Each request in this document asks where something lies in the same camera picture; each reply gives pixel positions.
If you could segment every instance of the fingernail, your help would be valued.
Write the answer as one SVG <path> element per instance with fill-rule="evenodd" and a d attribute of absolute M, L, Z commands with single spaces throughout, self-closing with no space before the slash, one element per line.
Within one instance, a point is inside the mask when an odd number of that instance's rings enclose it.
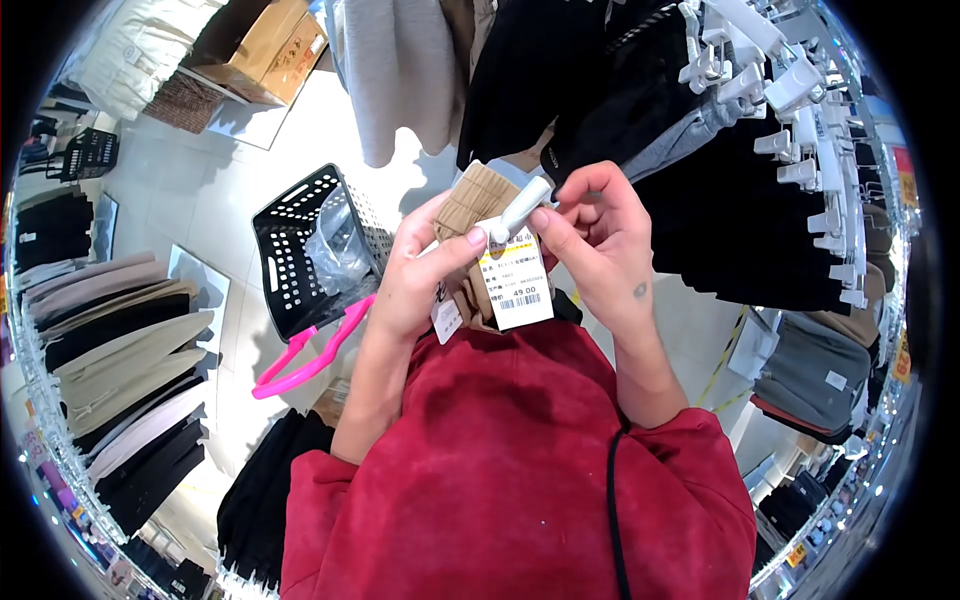
<path fill-rule="evenodd" d="M 544 210 L 546 210 L 546 208 L 537 208 L 530 213 L 530 225 L 533 226 L 533 228 L 537 231 L 546 228 L 546 224 L 550 221 L 550 219 L 543 212 Z"/>
<path fill-rule="evenodd" d="M 473 246 L 487 243 L 487 233 L 483 228 L 473 228 L 467 232 L 467 241 Z"/>

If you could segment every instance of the barcode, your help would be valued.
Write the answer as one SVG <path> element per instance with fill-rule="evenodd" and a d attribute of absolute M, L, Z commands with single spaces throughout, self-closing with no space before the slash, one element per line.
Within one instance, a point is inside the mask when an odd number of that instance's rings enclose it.
<path fill-rule="evenodd" d="M 518 298 L 511 298 L 509 300 L 501 300 L 500 309 L 506 310 L 507 308 L 516 308 L 518 306 L 534 304 L 539 301 L 540 301 L 540 294 L 531 294 L 530 296 L 520 296 Z"/>

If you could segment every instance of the hand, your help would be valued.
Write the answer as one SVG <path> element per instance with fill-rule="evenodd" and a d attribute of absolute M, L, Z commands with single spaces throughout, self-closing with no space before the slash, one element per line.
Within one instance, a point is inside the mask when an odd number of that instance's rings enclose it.
<path fill-rule="evenodd" d="M 650 215 L 614 163 L 570 174 L 556 211 L 538 208 L 529 223 L 543 242 L 547 270 L 559 259 L 580 297 L 614 337 L 653 324 Z"/>
<path fill-rule="evenodd" d="M 375 332 L 381 340 L 416 342 L 430 328 L 437 284 L 476 260 L 487 247 L 487 233 L 474 227 L 467 235 L 452 237 L 417 258 L 437 239 L 433 221 L 449 195 L 449 191 L 443 192 L 400 223 L 367 324 L 368 333 Z"/>

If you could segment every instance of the pink basket handle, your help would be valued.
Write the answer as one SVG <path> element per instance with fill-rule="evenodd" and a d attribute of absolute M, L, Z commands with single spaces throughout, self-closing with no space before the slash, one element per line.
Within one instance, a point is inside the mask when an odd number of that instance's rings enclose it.
<path fill-rule="evenodd" d="M 286 374 L 274 381 L 274 377 L 283 371 L 284 367 L 290 364 L 290 361 L 303 349 L 307 341 L 317 333 L 317 327 L 311 325 L 308 329 L 290 338 L 290 344 L 287 346 L 287 349 L 283 351 L 283 354 L 277 358 L 276 362 L 274 362 L 269 369 L 257 377 L 256 385 L 253 386 L 253 397 L 262 399 L 283 394 L 288 390 L 296 388 L 310 377 L 316 376 L 317 373 L 325 369 L 327 365 L 333 362 L 337 351 L 340 349 L 340 345 L 353 333 L 353 330 L 357 328 L 360 322 L 363 321 L 364 315 L 367 314 L 367 310 L 370 309 L 375 299 L 376 294 L 370 294 L 359 302 L 348 306 L 344 310 L 347 314 L 344 317 L 344 321 L 340 324 L 340 327 L 337 328 L 329 342 L 326 343 L 323 353 L 296 371 Z"/>

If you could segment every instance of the red sweatshirt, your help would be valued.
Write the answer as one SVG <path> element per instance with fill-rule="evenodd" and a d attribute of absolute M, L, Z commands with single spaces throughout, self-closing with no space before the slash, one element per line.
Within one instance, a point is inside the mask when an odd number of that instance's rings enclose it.
<path fill-rule="evenodd" d="M 293 462 L 281 597 L 618 597 L 615 399 L 610 363 L 574 324 L 422 340 L 402 417 L 361 467 L 320 450 Z M 614 473 L 634 598 L 747 597 L 756 521 L 712 413 L 634 426 Z"/>

